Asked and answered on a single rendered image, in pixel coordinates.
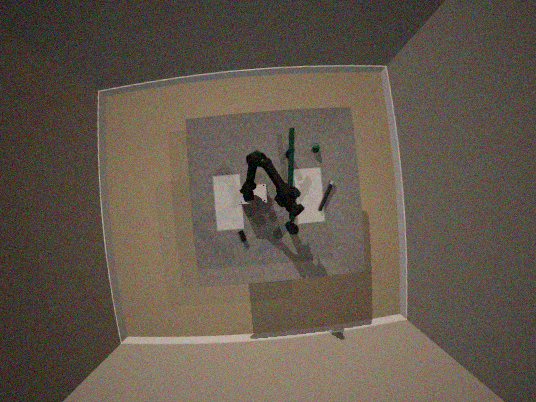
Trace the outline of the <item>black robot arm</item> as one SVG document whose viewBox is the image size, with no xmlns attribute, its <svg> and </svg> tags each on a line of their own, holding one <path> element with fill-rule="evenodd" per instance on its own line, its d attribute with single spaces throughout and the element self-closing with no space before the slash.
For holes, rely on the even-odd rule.
<svg viewBox="0 0 536 402">
<path fill-rule="evenodd" d="M 263 161 L 261 161 L 264 159 Z M 281 207 L 285 207 L 286 210 L 296 217 L 300 211 L 301 207 L 294 203 L 296 198 L 301 195 L 301 192 L 293 186 L 285 183 L 270 158 L 268 158 L 265 153 L 260 151 L 255 151 L 246 156 L 246 163 L 248 164 L 248 171 L 246 181 L 240 189 L 240 192 L 243 194 L 244 201 L 254 200 L 253 190 L 256 188 L 256 183 L 254 182 L 255 174 L 257 167 L 262 167 L 274 183 L 276 187 L 276 197 L 274 200 Z M 291 198 L 290 198 L 291 197 Z M 290 198 L 290 199 L 289 199 Z"/>
</svg>

